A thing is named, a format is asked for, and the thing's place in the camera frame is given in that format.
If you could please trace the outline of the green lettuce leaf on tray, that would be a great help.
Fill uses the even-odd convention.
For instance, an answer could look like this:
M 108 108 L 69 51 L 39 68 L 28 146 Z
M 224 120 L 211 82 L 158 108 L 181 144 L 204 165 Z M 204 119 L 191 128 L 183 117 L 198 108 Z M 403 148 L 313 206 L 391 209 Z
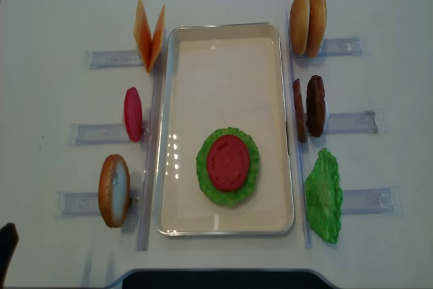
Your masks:
M 234 135 L 239 137 L 246 144 L 250 155 L 250 166 L 246 181 L 241 188 L 234 192 L 223 192 L 213 186 L 206 167 L 206 159 L 211 145 L 216 139 L 223 135 Z M 260 153 L 258 147 L 249 134 L 238 128 L 227 127 L 215 130 L 206 138 L 206 140 L 204 140 L 202 147 L 196 156 L 196 174 L 200 189 L 210 201 L 222 206 L 233 207 L 247 200 L 256 189 L 259 172 Z

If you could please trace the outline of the bread bun slice left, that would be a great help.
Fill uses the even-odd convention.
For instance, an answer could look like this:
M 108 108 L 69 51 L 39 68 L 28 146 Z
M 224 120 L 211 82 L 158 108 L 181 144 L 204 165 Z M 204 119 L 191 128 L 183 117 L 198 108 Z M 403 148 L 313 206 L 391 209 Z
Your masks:
M 98 204 L 101 216 L 110 228 L 121 227 L 130 201 L 130 173 L 124 158 L 109 155 L 103 163 L 99 178 Z

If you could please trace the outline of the left orange cheese slice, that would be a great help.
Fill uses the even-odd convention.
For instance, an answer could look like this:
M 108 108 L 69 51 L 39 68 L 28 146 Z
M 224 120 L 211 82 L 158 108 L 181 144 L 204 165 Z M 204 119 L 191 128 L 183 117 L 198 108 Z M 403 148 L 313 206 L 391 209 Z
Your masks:
M 152 35 L 142 0 L 138 0 L 137 3 L 133 34 L 145 71 L 149 73 L 151 70 Z

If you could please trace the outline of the clear acrylic right rack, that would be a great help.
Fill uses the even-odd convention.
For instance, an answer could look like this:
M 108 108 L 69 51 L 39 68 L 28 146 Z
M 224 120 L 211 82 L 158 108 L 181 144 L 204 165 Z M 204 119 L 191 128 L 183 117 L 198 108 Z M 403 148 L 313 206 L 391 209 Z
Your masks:
M 290 41 L 289 13 L 286 13 L 285 37 L 287 43 L 287 58 L 290 84 L 295 81 L 294 61 L 305 59 L 292 51 Z M 359 37 L 345 39 L 325 39 L 319 52 L 320 58 L 332 56 L 362 55 Z M 329 113 L 325 124 L 325 135 L 377 135 L 385 132 L 383 110 L 365 110 L 350 113 Z M 308 174 L 304 166 L 306 150 L 301 143 L 296 144 L 298 159 L 299 192 L 302 212 L 302 230 L 306 248 L 313 246 L 311 228 L 307 220 L 307 204 L 305 196 L 305 181 Z M 399 186 L 386 186 L 368 190 L 344 190 L 342 192 L 343 215 L 400 215 L 403 213 Z

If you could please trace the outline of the clear acrylic rack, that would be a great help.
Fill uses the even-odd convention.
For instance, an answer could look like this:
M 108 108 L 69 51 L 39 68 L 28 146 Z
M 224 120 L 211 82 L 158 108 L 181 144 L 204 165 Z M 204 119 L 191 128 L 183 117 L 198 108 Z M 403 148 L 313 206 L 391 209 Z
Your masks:
M 292 51 L 290 41 L 289 13 L 286 13 L 285 37 L 287 43 L 287 58 L 290 84 L 295 81 L 294 61 L 305 59 Z M 325 39 L 319 52 L 320 58 L 332 56 L 362 55 L 359 37 L 345 39 Z M 350 113 L 329 113 L 325 124 L 325 135 L 377 135 L 385 132 L 383 110 L 365 110 Z M 302 230 L 306 248 L 313 246 L 311 228 L 307 220 L 307 204 L 305 196 L 305 181 L 308 174 L 304 166 L 306 150 L 301 143 L 296 144 L 298 159 L 299 192 L 302 212 Z M 343 215 L 400 215 L 403 213 L 399 186 L 386 186 L 368 190 L 344 190 L 342 192 Z
M 143 135 L 139 142 L 145 153 L 143 176 L 137 173 L 131 176 L 141 183 L 134 185 L 131 191 L 127 221 L 138 221 L 137 250 L 144 251 L 149 246 L 152 215 L 152 193 L 155 164 L 158 151 L 158 131 L 160 128 L 160 109 L 163 74 L 166 72 L 167 36 L 163 36 L 163 46 L 152 70 L 152 104 L 149 117 L 143 121 Z M 87 53 L 89 67 L 132 68 L 139 66 L 139 56 L 131 51 L 90 51 Z M 127 144 L 129 138 L 122 123 L 90 125 L 72 123 L 68 132 L 67 144 L 74 146 Z M 61 218 L 98 217 L 100 211 L 96 192 L 59 192 L 56 216 Z

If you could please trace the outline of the red tomato slice on tray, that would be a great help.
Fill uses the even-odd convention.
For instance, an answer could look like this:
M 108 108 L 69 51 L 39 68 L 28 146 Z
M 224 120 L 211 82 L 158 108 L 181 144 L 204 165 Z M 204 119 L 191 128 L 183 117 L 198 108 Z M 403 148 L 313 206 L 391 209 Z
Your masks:
M 250 155 L 237 136 L 223 135 L 211 145 L 206 167 L 211 183 L 223 192 L 234 192 L 246 181 Z

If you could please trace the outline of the dark brown meat patty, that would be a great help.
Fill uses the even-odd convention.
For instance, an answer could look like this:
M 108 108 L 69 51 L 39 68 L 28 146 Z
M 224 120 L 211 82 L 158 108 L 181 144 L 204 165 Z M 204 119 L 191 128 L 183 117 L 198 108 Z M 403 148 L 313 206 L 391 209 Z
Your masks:
M 319 75 L 313 75 L 307 85 L 306 92 L 306 125 L 313 137 L 321 137 L 326 118 L 325 89 Z

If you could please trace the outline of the red tomato slice standing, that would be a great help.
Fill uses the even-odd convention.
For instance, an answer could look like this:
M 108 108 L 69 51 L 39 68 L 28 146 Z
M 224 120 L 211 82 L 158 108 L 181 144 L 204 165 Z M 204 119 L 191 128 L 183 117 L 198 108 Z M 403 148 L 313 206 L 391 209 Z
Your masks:
M 138 90 L 131 87 L 124 99 L 124 122 L 129 139 L 138 142 L 143 134 L 143 110 Z

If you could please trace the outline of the silver metal baking tray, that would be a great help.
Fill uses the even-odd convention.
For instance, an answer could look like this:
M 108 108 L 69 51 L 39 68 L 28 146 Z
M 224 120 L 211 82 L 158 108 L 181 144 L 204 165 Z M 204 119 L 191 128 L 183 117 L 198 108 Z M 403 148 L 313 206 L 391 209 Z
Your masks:
M 165 236 L 282 234 L 294 220 L 281 41 L 269 23 L 181 27 L 168 37 L 156 131 L 154 223 Z M 200 189 L 196 159 L 219 129 L 251 136 L 252 192 Z

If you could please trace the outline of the clear acrylic left rack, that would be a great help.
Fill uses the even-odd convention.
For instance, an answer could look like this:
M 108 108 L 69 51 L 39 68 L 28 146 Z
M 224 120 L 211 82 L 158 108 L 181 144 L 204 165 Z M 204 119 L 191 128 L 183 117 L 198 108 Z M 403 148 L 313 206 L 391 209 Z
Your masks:
M 145 153 L 143 176 L 137 173 L 131 176 L 141 183 L 134 185 L 131 191 L 127 221 L 138 221 L 137 250 L 144 251 L 149 246 L 152 215 L 152 193 L 155 164 L 158 151 L 158 131 L 160 128 L 160 109 L 163 74 L 166 72 L 167 36 L 163 36 L 163 46 L 152 70 L 152 104 L 149 117 L 143 121 L 143 135 L 139 142 Z M 139 56 L 131 51 L 90 51 L 87 53 L 89 67 L 132 68 L 139 66 Z M 122 123 L 90 125 L 72 123 L 68 132 L 67 144 L 74 146 L 127 144 L 129 138 Z M 61 218 L 98 217 L 100 211 L 96 192 L 59 192 L 56 216 Z

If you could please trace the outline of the thin brown meat patty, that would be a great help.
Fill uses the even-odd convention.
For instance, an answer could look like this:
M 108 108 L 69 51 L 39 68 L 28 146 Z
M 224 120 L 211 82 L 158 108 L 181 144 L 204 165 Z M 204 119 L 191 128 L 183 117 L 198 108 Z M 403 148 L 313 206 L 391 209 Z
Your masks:
M 298 140 L 301 143 L 305 143 L 307 141 L 307 132 L 306 132 L 306 123 L 304 119 L 304 107 L 303 107 L 299 79 L 296 79 L 293 82 L 292 88 L 293 88 L 293 98 L 294 98 L 294 108 L 296 114 Z

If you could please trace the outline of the black left robot part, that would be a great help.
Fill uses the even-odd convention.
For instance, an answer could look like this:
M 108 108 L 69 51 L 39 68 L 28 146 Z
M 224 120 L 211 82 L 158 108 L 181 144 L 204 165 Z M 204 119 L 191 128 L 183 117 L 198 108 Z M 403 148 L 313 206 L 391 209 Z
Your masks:
M 0 233 L 0 267 L 1 285 L 5 280 L 7 268 L 13 257 L 16 246 L 19 242 L 19 235 L 14 223 L 7 223 L 1 228 Z

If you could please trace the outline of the green lettuce leaf standing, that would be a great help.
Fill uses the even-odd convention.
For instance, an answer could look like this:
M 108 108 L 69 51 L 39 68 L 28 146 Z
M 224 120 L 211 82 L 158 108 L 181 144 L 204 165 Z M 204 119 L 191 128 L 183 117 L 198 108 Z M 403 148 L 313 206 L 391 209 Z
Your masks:
M 341 229 L 343 193 L 339 165 L 326 148 L 305 181 L 307 219 L 311 229 L 325 242 L 335 244 Z

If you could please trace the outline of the orange cheese slice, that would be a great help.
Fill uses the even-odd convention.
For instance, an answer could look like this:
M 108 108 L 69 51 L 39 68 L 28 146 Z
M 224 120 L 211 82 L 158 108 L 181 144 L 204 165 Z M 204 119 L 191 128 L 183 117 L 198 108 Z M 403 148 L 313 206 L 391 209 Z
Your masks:
M 156 59 L 162 49 L 163 38 L 164 38 L 164 17 L 165 17 L 165 5 L 162 6 L 158 21 L 154 29 L 154 35 L 152 39 L 152 51 L 150 56 L 149 71 L 152 70 Z
M 137 3 L 133 34 L 145 71 L 149 73 L 151 70 L 152 35 L 142 0 L 138 0 Z

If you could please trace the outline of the right orange cheese slice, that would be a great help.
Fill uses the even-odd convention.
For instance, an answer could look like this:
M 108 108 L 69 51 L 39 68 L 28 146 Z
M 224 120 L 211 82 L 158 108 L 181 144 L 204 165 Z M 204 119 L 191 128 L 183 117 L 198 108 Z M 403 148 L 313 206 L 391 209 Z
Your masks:
M 165 17 L 165 5 L 162 6 L 158 21 L 154 29 L 154 35 L 152 39 L 152 51 L 150 56 L 149 71 L 152 70 L 156 59 L 162 49 L 163 38 L 164 38 L 164 17 Z

